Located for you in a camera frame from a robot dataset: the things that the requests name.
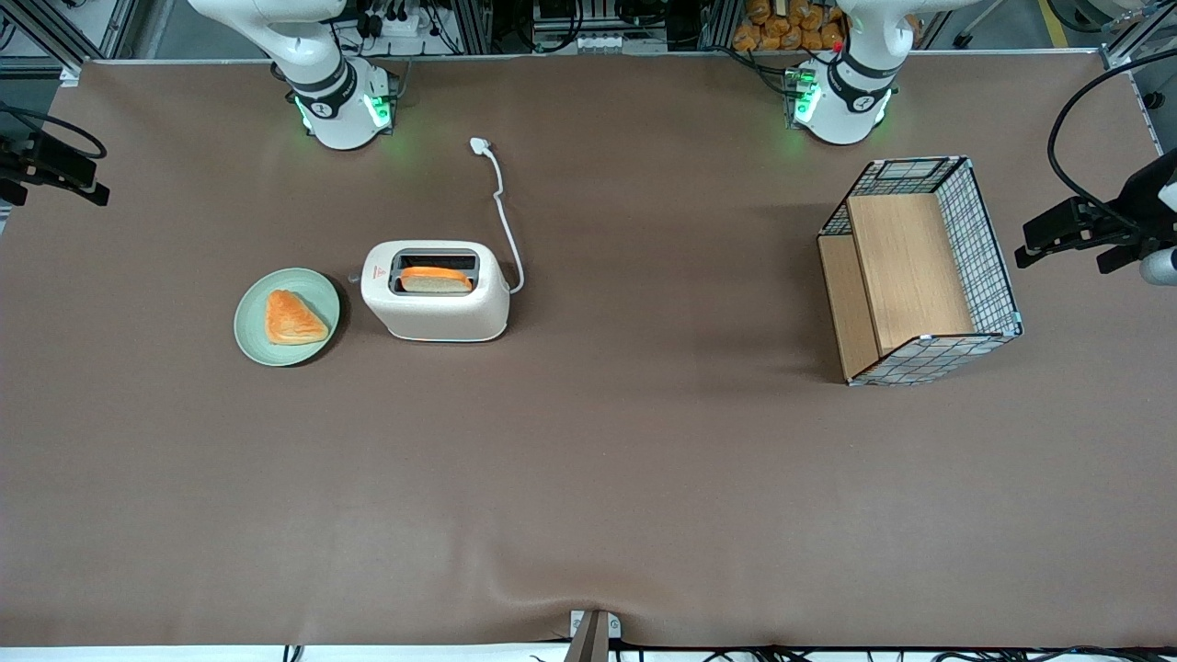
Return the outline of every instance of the pastry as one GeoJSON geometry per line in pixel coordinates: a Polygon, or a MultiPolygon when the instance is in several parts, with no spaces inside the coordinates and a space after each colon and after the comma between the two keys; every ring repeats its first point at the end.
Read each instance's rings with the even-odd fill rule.
{"type": "Polygon", "coordinates": [[[428,292],[432,294],[466,293],[474,290],[474,284],[466,274],[455,269],[440,266],[411,266],[400,272],[400,286],[406,292],[428,292]]]}
{"type": "Polygon", "coordinates": [[[816,29],[806,29],[802,32],[802,48],[806,51],[820,51],[822,49],[822,35],[817,33],[816,29]]]}
{"type": "Polygon", "coordinates": [[[290,290],[266,297],[266,338],[275,345],[306,345],[326,340],[327,325],[290,290]]]}
{"type": "Polygon", "coordinates": [[[747,0],[744,8],[747,11],[747,19],[756,25],[764,25],[764,21],[772,18],[772,7],[769,6],[769,0],[747,0]]]}
{"type": "Polygon", "coordinates": [[[764,34],[765,37],[776,37],[779,39],[789,32],[790,27],[792,26],[789,25],[789,19],[773,16],[769,19],[769,22],[764,24],[764,34]]]}
{"type": "Polygon", "coordinates": [[[817,29],[822,26],[822,8],[810,5],[807,0],[791,0],[789,22],[802,29],[817,29]]]}
{"type": "Polygon", "coordinates": [[[842,41],[842,28],[838,24],[826,24],[822,28],[822,47],[830,49],[842,41]]]}
{"type": "Polygon", "coordinates": [[[744,24],[736,28],[736,34],[732,37],[732,48],[740,53],[754,51],[759,35],[760,31],[756,26],[744,24]]]}
{"type": "Polygon", "coordinates": [[[780,38],[780,49],[782,51],[796,51],[798,46],[802,45],[802,31],[798,28],[791,28],[789,32],[780,38]]]}
{"type": "Polygon", "coordinates": [[[919,40],[924,37],[922,33],[924,31],[924,24],[919,22],[916,14],[907,14],[907,25],[911,26],[911,31],[915,33],[911,37],[911,42],[913,46],[919,46],[919,40]]]}
{"type": "Polygon", "coordinates": [[[824,15],[824,13],[825,12],[822,11],[822,7],[814,7],[811,5],[810,13],[806,14],[804,19],[802,19],[800,28],[818,29],[819,27],[822,27],[822,16],[824,15]]]}

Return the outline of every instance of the white power cord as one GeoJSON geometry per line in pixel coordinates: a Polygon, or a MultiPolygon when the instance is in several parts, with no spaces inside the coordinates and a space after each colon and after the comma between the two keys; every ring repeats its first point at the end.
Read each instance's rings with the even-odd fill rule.
{"type": "Polygon", "coordinates": [[[519,290],[523,290],[524,276],[523,276],[523,260],[519,259],[519,247],[516,246],[514,234],[511,233],[511,225],[507,224],[507,212],[503,211],[503,171],[499,170],[499,160],[494,158],[494,152],[491,151],[491,141],[485,138],[471,138],[470,148],[473,150],[479,157],[486,157],[491,159],[491,164],[494,165],[494,176],[499,179],[499,190],[494,192],[494,204],[499,207],[499,219],[503,220],[503,231],[507,234],[507,243],[511,244],[511,254],[516,260],[516,270],[519,271],[519,283],[511,289],[511,293],[514,294],[519,290]]]}

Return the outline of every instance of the wire mesh basket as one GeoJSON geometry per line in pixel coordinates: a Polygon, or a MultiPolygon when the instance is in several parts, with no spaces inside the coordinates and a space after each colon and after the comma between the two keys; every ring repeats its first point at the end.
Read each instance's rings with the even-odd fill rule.
{"type": "Polygon", "coordinates": [[[1009,272],[966,157],[872,161],[823,226],[820,236],[851,234],[846,201],[855,196],[931,193],[939,203],[972,333],[920,335],[880,356],[847,384],[925,384],[1022,335],[1009,272]]]}

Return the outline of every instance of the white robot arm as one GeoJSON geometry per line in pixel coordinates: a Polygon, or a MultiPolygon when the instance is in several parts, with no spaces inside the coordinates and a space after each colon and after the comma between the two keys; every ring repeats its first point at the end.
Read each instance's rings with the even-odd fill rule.
{"type": "Polygon", "coordinates": [[[834,145],[858,143],[883,120],[891,81],[907,59],[915,31],[907,14],[943,12],[977,0],[838,0],[850,29],[840,52],[802,65],[813,84],[796,121],[834,145]]]}
{"type": "Polygon", "coordinates": [[[354,150],[392,127],[388,72],[345,58],[319,21],[346,0],[188,0],[200,14],[241,33],[266,52],[292,88],[302,123],[333,150],[354,150]]]}

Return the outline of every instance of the green led light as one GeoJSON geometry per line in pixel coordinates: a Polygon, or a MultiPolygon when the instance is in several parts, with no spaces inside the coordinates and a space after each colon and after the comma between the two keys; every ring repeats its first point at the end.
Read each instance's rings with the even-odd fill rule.
{"type": "Polygon", "coordinates": [[[298,112],[302,115],[302,126],[305,126],[307,131],[311,131],[311,118],[306,115],[306,107],[302,105],[302,100],[295,97],[294,105],[298,106],[298,112]]]}
{"type": "Polygon", "coordinates": [[[797,112],[793,118],[797,121],[809,121],[813,118],[813,108],[817,107],[817,102],[822,100],[822,87],[819,85],[812,85],[798,101],[797,112]]]}
{"type": "Polygon", "coordinates": [[[368,114],[372,115],[372,121],[377,126],[388,125],[388,101],[383,98],[377,97],[373,99],[367,94],[364,95],[364,105],[367,106],[368,114]]]}

